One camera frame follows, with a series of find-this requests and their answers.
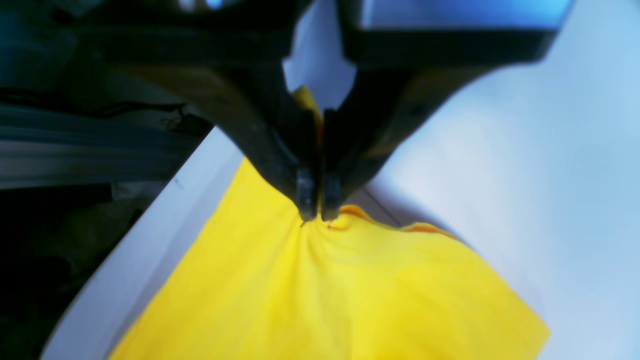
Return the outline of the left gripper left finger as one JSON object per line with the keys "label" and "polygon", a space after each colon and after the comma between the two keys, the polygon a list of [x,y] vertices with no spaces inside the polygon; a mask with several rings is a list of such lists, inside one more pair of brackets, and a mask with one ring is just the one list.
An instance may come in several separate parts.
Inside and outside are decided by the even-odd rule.
{"label": "left gripper left finger", "polygon": [[69,27],[99,59],[189,98],[290,199],[318,214],[317,126],[287,89],[308,0],[90,0]]}

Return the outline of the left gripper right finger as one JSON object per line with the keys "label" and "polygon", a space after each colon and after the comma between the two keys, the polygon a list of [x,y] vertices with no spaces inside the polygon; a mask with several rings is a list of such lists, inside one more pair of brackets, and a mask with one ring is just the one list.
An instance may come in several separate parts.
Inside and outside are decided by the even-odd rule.
{"label": "left gripper right finger", "polygon": [[356,69],[324,115],[323,221],[460,89],[497,69],[540,61],[571,0],[339,0],[342,51]]}

